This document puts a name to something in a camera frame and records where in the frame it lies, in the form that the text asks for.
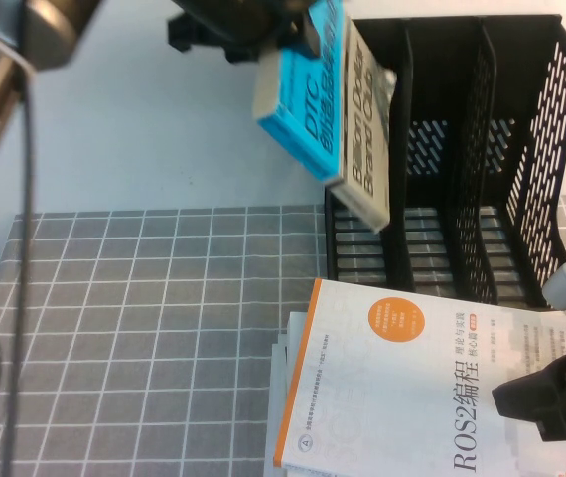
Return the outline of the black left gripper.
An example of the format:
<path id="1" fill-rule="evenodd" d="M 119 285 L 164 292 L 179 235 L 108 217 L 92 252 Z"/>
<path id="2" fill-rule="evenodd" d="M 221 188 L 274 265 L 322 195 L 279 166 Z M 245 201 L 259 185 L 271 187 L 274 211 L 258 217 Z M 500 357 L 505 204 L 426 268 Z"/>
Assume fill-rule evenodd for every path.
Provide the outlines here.
<path id="1" fill-rule="evenodd" d="M 168 21 L 168 44 L 181 53 L 194 46 L 220 48 L 231 64 L 255 62 L 269 46 L 312 59 L 321 38 L 310 16 L 312 1 L 182 0 Z"/>

